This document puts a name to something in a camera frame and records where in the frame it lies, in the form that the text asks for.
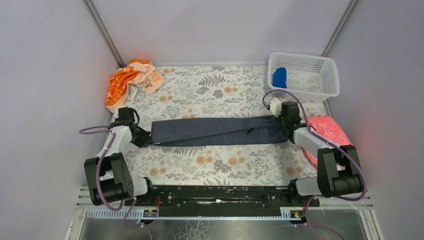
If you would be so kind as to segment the orange white towel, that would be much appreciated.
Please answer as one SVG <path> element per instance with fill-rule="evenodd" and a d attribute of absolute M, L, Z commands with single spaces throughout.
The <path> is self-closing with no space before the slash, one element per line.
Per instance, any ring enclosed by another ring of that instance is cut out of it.
<path fill-rule="evenodd" d="M 133 58 L 127 66 L 119 68 L 109 77 L 105 106 L 114 113 L 130 95 L 131 86 L 136 86 L 149 95 L 158 90 L 164 82 L 164 75 L 156 70 L 151 61 Z"/>

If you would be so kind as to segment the blue towel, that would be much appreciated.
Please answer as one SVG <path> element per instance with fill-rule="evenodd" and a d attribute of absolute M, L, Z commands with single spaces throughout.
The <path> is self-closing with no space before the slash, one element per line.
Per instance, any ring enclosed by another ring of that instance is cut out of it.
<path fill-rule="evenodd" d="M 272 86 L 275 88 L 287 88 L 288 73 L 285 67 L 277 68 L 272 74 Z"/>

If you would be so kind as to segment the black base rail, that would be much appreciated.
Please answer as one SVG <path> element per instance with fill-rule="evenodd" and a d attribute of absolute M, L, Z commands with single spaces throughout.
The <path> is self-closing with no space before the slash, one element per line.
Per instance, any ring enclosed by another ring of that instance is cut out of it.
<path fill-rule="evenodd" d="M 136 197 L 159 217 L 281 217 L 282 208 L 302 211 L 309 196 L 292 186 L 155 185 Z"/>

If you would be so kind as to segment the floral tablecloth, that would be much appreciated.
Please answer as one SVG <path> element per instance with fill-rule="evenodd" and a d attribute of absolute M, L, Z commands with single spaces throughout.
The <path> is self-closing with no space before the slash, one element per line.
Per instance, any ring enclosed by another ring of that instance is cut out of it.
<path fill-rule="evenodd" d="M 248 118 L 267 114 L 262 97 L 269 90 L 265 66 L 161 66 L 164 84 L 154 93 L 125 101 L 139 125 L 193 118 Z M 262 145 L 139 148 L 124 152 L 133 178 L 155 185 L 284 186 L 313 177 L 316 166 L 290 142 Z"/>

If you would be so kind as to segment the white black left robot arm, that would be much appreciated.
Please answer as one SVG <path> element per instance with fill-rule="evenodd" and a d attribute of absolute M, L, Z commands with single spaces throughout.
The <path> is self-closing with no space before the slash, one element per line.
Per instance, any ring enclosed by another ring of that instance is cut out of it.
<path fill-rule="evenodd" d="M 107 139 L 99 153 L 84 163 L 89 196 L 95 206 L 104 205 L 115 210 L 110 204 L 124 202 L 131 198 L 153 196 L 153 184 L 149 178 L 132 179 L 124 158 L 129 145 L 145 148 L 152 145 L 151 133 L 139 127 L 140 117 L 135 109 L 118 109 L 117 118 L 108 126 L 89 127 L 81 134 L 107 133 Z"/>

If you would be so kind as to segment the pink patterned towel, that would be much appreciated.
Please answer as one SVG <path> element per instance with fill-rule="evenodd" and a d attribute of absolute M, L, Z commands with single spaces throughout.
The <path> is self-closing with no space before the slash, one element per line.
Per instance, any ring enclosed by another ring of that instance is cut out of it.
<path fill-rule="evenodd" d="M 333 143 L 340 144 L 342 146 L 352 145 L 352 142 L 344 130 L 331 116 L 313 116 L 308 119 L 308 123 L 315 132 L 324 137 L 326 140 L 330 140 Z"/>

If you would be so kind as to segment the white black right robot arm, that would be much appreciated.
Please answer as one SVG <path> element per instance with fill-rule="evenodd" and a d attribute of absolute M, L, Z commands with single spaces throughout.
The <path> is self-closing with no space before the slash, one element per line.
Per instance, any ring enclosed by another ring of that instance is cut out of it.
<path fill-rule="evenodd" d="M 359 201 L 367 193 L 367 186 L 353 145 L 339 145 L 314 131 L 308 122 L 302 123 L 302 105 L 282 102 L 276 117 L 286 138 L 317 158 L 317 175 L 291 180 L 289 189 L 297 196 L 337 197 Z"/>

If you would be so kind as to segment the white plastic basket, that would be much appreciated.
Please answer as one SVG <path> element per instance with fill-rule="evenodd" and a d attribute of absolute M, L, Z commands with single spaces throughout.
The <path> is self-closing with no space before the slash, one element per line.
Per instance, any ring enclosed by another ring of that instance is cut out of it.
<path fill-rule="evenodd" d="M 272 86 L 273 72 L 280 67 L 287 70 L 287 88 Z M 340 80 L 336 62 L 328 57 L 272 52 L 268 59 L 268 86 L 273 94 L 284 96 L 289 91 L 297 98 L 323 102 L 340 94 Z"/>

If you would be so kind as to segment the dark grey towel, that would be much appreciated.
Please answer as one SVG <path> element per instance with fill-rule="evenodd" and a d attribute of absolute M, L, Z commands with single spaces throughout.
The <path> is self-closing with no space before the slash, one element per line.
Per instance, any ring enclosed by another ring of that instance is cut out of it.
<path fill-rule="evenodd" d="M 151 138 L 154 145 L 165 147 L 261 145 L 288 140 L 272 115 L 154 121 Z"/>

